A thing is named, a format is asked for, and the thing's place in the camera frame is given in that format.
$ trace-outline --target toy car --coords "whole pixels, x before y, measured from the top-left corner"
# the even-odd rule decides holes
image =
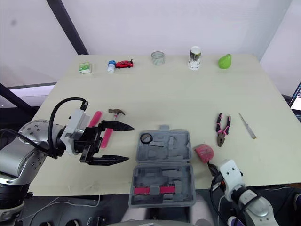
[[[120,61],[117,62],[115,67],[116,68],[121,68],[121,67],[132,67],[134,66],[133,60],[129,61],[129,60],[124,60],[124,61]]]

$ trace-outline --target beige table surface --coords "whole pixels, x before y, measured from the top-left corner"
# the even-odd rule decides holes
[[[191,146],[205,143],[214,149],[212,163],[234,159],[247,185],[271,185],[301,181],[301,124],[279,91],[252,55],[234,54],[232,66],[217,66],[220,55],[202,56],[198,71],[187,67],[188,56],[166,56],[166,63],[154,66],[150,56],[78,56],[47,97],[34,119],[49,119],[54,106],[67,97],[89,101],[86,112],[102,111],[111,120],[108,108],[120,108],[126,116],[119,120],[135,131],[114,132],[99,154],[116,154],[130,159],[112,166],[89,166],[79,155],[66,153],[48,157],[31,183],[34,195],[95,195],[129,193],[138,134],[143,130],[186,129]],[[133,59],[133,68],[106,71],[109,60]],[[79,63],[92,63],[92,73],[81,75]],[[79,101],[63,105],[55,123],[66,125],[79,108]],[[252,140],[238,112],[257,136]],[[219,113],[230,115],[231,127],[225,143],[217,146],[215,132]],[[226,123],[223,117],[222,126]],[[196,189],[206,189],[211,175],[193,152]]]

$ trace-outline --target green pear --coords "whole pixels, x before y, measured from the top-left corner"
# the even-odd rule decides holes
[[[227,69],[231,66],[232,56],[231,54],[226,54],[218,60],[218,66],[221,69]]]

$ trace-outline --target gray tool case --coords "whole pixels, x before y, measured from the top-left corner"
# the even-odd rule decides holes
[[[196,202],[189,132],[143,131],[139,135],[128,205],[131,208],[184,207]]]

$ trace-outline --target pliers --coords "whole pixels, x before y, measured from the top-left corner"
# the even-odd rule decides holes
[[[221,127],[221,119],[222,119],[222,113],[219,114],[217,121],[216,121],[216,129],[215,131],[217,132],[217,145],[219,147],[222,146],[222,144],[225,142],[225,136],[229,134],[229,128],[231,124],[231,117],[227,117],[227,125],[224,130],[222,130]]]

